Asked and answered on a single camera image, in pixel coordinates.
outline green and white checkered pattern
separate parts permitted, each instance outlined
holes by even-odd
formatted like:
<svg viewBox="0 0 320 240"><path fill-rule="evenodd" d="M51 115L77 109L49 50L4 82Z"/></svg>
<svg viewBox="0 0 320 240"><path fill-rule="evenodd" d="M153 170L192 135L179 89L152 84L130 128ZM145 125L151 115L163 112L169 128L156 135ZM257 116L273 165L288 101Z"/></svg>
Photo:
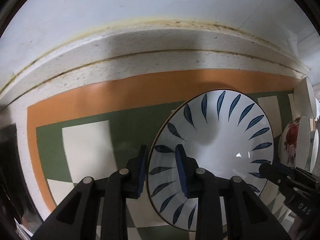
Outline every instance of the green and white checkered pattern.
<svg viewBox="0 0 320 240"><path fill-rule="evenodd" d="M280 135L292 121L292 91L248 94L265 111L273 131L275 155ZM141 144L150 148L162 124L182 102L146 106L37 127L37 145L48 187L56 204L81 181L108 177L137 156ZM268 182L260 195L281 222L287 214L284 197ZM129 240L194 239L167 225L153 210L146 187L138 200L127 199ZM98 221L97 237L100 235Z"/></svg>

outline black mechanical device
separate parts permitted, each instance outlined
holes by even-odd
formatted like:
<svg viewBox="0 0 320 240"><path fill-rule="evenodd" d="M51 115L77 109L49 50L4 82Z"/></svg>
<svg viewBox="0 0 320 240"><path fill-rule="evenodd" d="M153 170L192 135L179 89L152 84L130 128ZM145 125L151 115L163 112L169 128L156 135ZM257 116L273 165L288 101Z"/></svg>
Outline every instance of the black mechanical device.
<svg viewBox="0 0 320 240"><path fill-rule="evenodd" d="M86 177L58 205L32 240L94 240L100 198L105 197L101 240L127 240L126 198L139 198L146 174L148 150L109 178ZM222 240L220 196L224 197L228 240L290 240L270 210L239 176L216 177L187 157L182 145L175 149L181 189L187 198L198 198L196 240ZM305 221L319 217L319 178L300 168L261 164L260 174L279 186L284 204ZM314 239L310 230L302 240Z"/></svg>

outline orange stripe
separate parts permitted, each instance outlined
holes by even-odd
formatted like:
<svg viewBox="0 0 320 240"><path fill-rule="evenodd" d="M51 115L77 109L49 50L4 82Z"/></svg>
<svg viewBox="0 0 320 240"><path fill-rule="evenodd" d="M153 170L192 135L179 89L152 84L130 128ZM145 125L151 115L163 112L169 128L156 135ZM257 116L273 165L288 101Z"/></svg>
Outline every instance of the orange stripe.
<svg viewBox="0 0 320 240"><path fill-rule="evenodd" d="M27 133L33 171L49 210L55 204L41 168L36 127L142 106L187 100L200 93L229 88L242 93L292 90L298 79L271 73L200 69L150 73L69 90L28 107Z"/></svg>

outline round metal pivot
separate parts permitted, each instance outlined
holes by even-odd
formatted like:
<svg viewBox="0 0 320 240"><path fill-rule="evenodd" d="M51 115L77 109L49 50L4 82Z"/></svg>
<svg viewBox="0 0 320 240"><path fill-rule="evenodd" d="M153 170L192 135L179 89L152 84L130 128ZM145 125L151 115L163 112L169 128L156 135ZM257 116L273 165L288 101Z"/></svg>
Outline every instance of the round metal pivot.
<svg viewBox="0 0 320 240"><path fill-rule="evenodd" d="M82 182L83 182L84 184L89 184L91 181L92 181L92 178L91 178L91 177L85 177L85 178L82 180Z"/></svg>
<svg viewBox="0 0 320 240"><path fill-rule="evenodd" d="M204 173L205 173L205 169L204 168L196 169L196 174L204 174Z"/></svg>
<svg viewBox="0 0 320 240"><path fill-rule="evenodd" d="M242 179L239 177L239 176L234 176L232 178L232 180L235 182L235 183L240 183L242 181Z"/></svg>
<svg viewBox="0 0 320 240"><path fill-rule="evenodd" d="M121 175L126 175L126 174L129 173L129 170L128 170L127 168L123 168L123 169L119 170L119 173L120 173Z"/></svg>

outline screw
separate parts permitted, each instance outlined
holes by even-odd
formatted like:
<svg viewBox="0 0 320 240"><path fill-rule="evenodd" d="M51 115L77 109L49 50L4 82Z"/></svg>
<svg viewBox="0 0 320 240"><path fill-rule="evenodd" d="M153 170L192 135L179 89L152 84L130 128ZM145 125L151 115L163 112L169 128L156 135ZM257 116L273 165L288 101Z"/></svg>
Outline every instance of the screw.
<svg viewBox="0 0 320 240"><path fill-rule="evenodd" d="M91 178L91 177L85 177L85 178L82 180L82 182L83 182L84 184L89 184L91 181L92 181L92 178Z"/></svg>
<svg viewBox="0 0 320 240"><path fill-rule="evenodd" d="M232 178L232 180L235 182L235 183L240 183L242 181L242 179L239 177L239 176L234 176Z"/></svg>
<svg viewBox="0 0 320 240"><path fill-rule="evenodd" d="M126 175L126 174L129 173L129 170L128 170L127 168L123 168L123 169L119 170L119 173L120 173L121 175Z"/></svg>
<svg viewBox="0 0 320 240"><path fill-rule="evenodd" d="M205 169L204 168L196 169L196 174L204 174L204 173L205 173Z"/></svg>

